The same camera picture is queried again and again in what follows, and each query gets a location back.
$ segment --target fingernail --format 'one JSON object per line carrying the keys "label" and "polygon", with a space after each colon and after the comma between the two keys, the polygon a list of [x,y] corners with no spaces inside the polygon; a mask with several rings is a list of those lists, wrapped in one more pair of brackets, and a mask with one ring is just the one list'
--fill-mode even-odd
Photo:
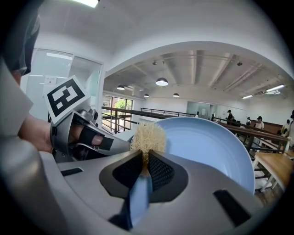
{"label": "fingernail", "polygon": [[92,145],[93,146],[100,145],[101,142],[102,142],[102,139],[103,139],[102,136],[95,135],[94,138],[93,138],[93,140],[92,140]]}

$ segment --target beige bristles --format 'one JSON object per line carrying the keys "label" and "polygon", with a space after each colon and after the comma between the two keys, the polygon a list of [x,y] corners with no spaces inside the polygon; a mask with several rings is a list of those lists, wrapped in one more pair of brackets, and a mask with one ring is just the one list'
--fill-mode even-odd
{"label": "beige bristles", "polygon": [[165,152],[165,131],[156,123],[141,122],[132,139],[130,149],[143,152],[143,163],[148,163],[149,150]]}

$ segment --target gray plastic device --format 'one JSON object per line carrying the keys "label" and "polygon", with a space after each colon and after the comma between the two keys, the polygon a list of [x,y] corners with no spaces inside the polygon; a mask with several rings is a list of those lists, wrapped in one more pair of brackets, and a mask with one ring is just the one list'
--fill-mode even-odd
{"label": "gray plastic device", "polygon": [[241,234],[259,221],[255,217],[261,205],[220,171],[151,151],[149,208],[126,229],[124,208],[141,171],[140,151],[57,164],[50,153],[38,152],[18,137],[1,139],[0,149],[7,189],[48,234]]}
{"label": "gray plastic device", "polygon": [[[56,150],[71,156],[77,146],[84,149],[90,149],[103,155],[113,155],[130,150],[130,143],[121,140],[107,131],[96,127],[94,121],[97,119],[97,112],[90,109],[88,112],[81,110],[79,112],[71,111],[65,115],[57,123],[51,122],[51,143]],[[70,129],[72,125],[80,125],[88,130],[87,134],[99,135],[103,137],[100,146],[91,146],[89,143],[83,142],[80,138],[77,143],[69,143]]]}

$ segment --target blue plate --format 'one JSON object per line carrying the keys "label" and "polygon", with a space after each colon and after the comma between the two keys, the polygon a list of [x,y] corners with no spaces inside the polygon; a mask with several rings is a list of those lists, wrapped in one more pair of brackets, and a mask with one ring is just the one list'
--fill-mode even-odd
{"label": "blue plate", "polygon": [[228,129],[195,117],[157,122],[166,132],[166,152],[210,165],[254,193],[254,170],[241,141]]}

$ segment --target scrub brush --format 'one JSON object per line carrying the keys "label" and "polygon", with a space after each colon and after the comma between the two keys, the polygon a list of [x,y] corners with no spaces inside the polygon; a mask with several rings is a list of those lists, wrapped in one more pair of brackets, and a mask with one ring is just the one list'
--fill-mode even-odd
{"label": "scrub brush", "polygon": [[166,135],[157,123],[141,122],[132,139],[130,149],[143,152],[143,169],[148,169],[149,150],[165,152]]}

